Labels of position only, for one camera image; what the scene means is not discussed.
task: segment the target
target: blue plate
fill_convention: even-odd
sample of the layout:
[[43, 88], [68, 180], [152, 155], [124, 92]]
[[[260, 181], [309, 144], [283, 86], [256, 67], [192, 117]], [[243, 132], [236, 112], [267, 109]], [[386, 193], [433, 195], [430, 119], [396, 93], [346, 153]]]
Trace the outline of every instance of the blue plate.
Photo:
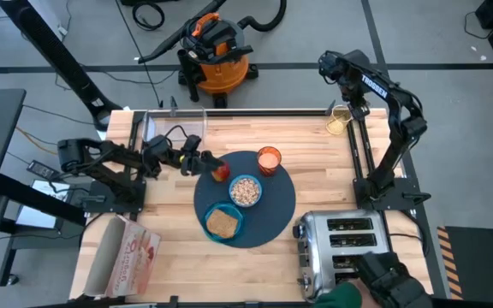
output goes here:
[[[208, 228], [206, 227], [206, 222], [208, 221], [209, 217], [211, 216], [212, 212], [214, 210], [221, 210], [222, 212], [232, 216], [233, 218], [237, 219], [237, 228], [235, 229], [235, 233], [233, 237], [229, 239], [224, 239], [221, 238], [220, 236], [216, 234], [212, 234]], [[216, 202], [215, 204], [209, 206], [209, 208], [206, 210], [205, 216], [203, 217], [203, 221], [201, 223], [201, 226], [203, 226], [203, 230], [205, 231], [206, 236], [219, 243], [225, 243], [230, 240], [232, 240], [237, 234], [241, 232], [242, 226], [243, 226], [243, 215], [241, 214], [241, 211], [237, 209], [237, 207], [230, 202]]]
[[[260, 194], [258, 195], [258, 198], [256, 199], [256, 202], [254, 202], [252, 205], [245, 206], [245, 205], [237, 204], [237, 201], [235, 201], [235, 199], [233, 198], [233, 195], [231, 194], [231, 189], [233, 188], [233, 186], [235, 185], [235, 183], [237, 183], [238, 180], [242, 180], [242, 179], [251, 179], [251, 180], [253, 180], [254, 183], [256, 183], [256, 185], [258, 185], [258, 188], [260, 190]], [[237, 204], [237, 206], [240, 206], [242, 208], [249, 208], [251, 206], [254, 206], [260, 200], [260, 198], [262, 198], [262, 184], [260, 184], [260, 181], [258, 181], [258, 179], [255, 178], [255, 177], [253, 177], [252, 175], [239, 175], [239, 176], [237, 176], [236, 178], [234, 178], [231, 181], [231, 184], [229, 184], [229, 197], [231, 198], [231, 200], [233, 201], [233, 203]]]

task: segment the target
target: glass cup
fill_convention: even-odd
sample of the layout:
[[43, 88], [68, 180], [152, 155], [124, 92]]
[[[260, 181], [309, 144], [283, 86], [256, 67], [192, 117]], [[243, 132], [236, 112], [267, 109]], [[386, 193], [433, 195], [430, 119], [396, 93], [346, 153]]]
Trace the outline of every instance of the glass cup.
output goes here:
[[265, 146], [258, 151], [258, 168], [263, 176], [273, 176], [281, 164], [281, 152], [273, 146]]

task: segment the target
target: bowl of granola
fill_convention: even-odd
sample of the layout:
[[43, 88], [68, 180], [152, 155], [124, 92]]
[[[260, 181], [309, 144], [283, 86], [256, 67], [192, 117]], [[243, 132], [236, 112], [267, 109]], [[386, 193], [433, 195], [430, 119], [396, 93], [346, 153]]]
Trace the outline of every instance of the bowl of granola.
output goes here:
[[262, 197], [262, 185], [252, 175], [239, 175], [229, 184], [229, 196], [240, 207], [251, 207]]

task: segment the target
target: floor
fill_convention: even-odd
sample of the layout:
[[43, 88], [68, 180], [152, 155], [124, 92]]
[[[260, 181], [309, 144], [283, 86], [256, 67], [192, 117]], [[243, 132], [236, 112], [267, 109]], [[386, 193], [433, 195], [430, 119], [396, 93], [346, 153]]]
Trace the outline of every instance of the floor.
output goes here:
[[[142, 54], [147, 54], [208, 2], [162, 3], [167, 21], [155, 32], [137, 28], [129, 8], [124, 13]], [[313, 69], [315, 62], [325, 50], [360, 49], [373, 63], [387, 63], [391, 79], [400, 81], [424, 102], [429, 130], [412, 156], [422, 190], [433, 196], [425, 203], [433, 241], [437, 243], [436, 226], [493, 228], [493, 52], [486, 40], [463, 31], [465, 13], [481, 2], [289, 0], [285, 19], [275, 31], [246, 30], [246, 40], [255, 50], [252, 61], [268, 65], [260, 70], [258, 80], [248, 81], [230, 97], [229, 106], [327, 107], [333, 99], [339, 100], [338, 89], [321, 80]], [[67, 27], [65, 4], [66, 0], [50, 2]], [[220, 13], [232, 21], [253, 15], [264, 22], [275, 14], [277, 6], [277, 0], [230, 0]], [[117, 78], [147, 81], [146, 73], [134, 63], [138, 52], [113, 1], [69, 0], [69, 11], [73, 18], [65, 45], [79, 62]], [[474, 18], [468, 25], [484, 35]], [[275, 62], [288, 64], [269, 65]], [[151, 78], [161, 80], [170, 71], [157, 65], [177, 64], [177, 59], [171, 51], [150, 64], [157, 70], [151, 72]], [[1, 69], [8, 73], [0, 74], [0, 88], [26, 89], [26, 104], [89, 121], [79, 99], [55, 86], [55, 74], [47, 62], [8, 19], [0, 20]], [[115, 81], [101, 73], [89, 75], [120, 105], [157, 108], [150, 86]], [[171, 95], [181, 108], [195, 105], [185, 88], [176, 84], [175, 76], [156, 88], [166, 108]], [[375, 96], [368, 98], [373, 106], [384, 107]], [[210, 108], [211, 100], [201, 95], [200, 104]], [[53, 142], [97, 138], [92, 127], [35, 110], [23, 110], [18, 125]], [[39, 151], [20, 134], [13, 137], [9, 152], [28, 162], [36, 159], [58, 168], [57, 157]], [[25, 167], [20, 160], [6, 156], [2, 171], [29, 184], [34, 176]], [[4, 245], [0, 242], [0, 263]], [[13, 272], [21, 277], [21, 283], [0, 287], [0, 307], [62, 303], [68, 298], [76, 259], [76, 248], [20, 251]]]

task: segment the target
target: green sleeve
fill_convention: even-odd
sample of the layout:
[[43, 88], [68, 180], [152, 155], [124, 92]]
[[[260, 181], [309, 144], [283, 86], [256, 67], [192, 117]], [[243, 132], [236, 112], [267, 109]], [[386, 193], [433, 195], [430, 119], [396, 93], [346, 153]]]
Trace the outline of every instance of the green sleeve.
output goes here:
[[360, 308], [359, 289], [349, 282], [340, 283], [334, 290], [319, 296], [313, 308]]

